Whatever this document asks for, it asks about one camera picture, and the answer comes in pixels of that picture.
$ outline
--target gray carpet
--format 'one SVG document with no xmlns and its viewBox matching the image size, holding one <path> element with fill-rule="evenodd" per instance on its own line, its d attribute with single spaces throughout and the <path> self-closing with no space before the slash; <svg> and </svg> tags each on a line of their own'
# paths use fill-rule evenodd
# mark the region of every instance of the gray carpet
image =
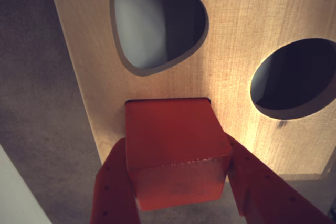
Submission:
<svg viewBox="0 0 336 224">
<path fill-rule="evenodd" d="M 52 223 L 88 223 L 100 161 L 53 0 L 0 0 L 0 144 Z M 324 213 L 326 180 L 290 182 Z M 141 213 L 143 223 L 245 223 L 219 201 Z"/>
</svg>

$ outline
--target red cube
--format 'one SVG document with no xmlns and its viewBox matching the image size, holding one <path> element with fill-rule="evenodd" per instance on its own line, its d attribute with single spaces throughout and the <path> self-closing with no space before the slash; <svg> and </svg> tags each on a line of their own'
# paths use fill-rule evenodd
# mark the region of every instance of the red cube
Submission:
<svg viewBox="0 0 336 224">
<path fill-rule="evenodd" d="M 127 170 L 141 210 L 221 197 L 232 148 L 207 98 L 125 107 Z"/>
</svg>

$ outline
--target triangular hole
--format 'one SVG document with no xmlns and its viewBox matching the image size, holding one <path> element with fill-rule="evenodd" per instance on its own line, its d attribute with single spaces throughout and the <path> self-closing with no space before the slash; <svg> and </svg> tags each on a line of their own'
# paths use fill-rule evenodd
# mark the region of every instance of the triangular hole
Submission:
<svg viewBox="0 0 336 224">
<path fill-rule="evenodd" d="M 147 76 L 192 55 L 208 17 L 200 0 L 110 0 L 114 41 L 124 66 Z"/>
</svg>

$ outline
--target wood grain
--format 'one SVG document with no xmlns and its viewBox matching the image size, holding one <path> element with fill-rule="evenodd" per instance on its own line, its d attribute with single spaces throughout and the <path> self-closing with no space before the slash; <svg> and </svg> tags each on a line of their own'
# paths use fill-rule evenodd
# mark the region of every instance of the wood grain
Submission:
<svg viewBox="0 0 336 224">
<path fill-rule="evenodd" d="M 208 97 L 224 130 L 276 173 L 322 174 L 336 146 L 336 101 L 284 123 L 256 109 L 250 85 L 280 47 L 305 38 L 336 41 L 336 0 L 201 1 L 209 28 L 200 49 L 141 77 L 118 56 L 110 0 L 55 0 L 101 161 L 124 137 L 126 100 Z"/>
</svg>

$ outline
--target oval hole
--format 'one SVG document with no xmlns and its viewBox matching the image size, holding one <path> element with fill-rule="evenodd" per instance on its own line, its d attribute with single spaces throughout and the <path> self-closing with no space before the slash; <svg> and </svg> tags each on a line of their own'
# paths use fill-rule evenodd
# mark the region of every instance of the oval hole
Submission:
<svg viewBox="0 0 336 224">
<path fill-rule="evenodd" d="M 271 54 L 257 69 L 251 98 L 263 114 L 295 119 L 313 114 L 336 97 L 336 44 L 304 39 Z"/>
<path fill-rule="evenodd" d="M 124 66 L 140 76 L 167 69 L 204 42 L 200 0 L 110 0 L 114 41 Z"/>
</svg>

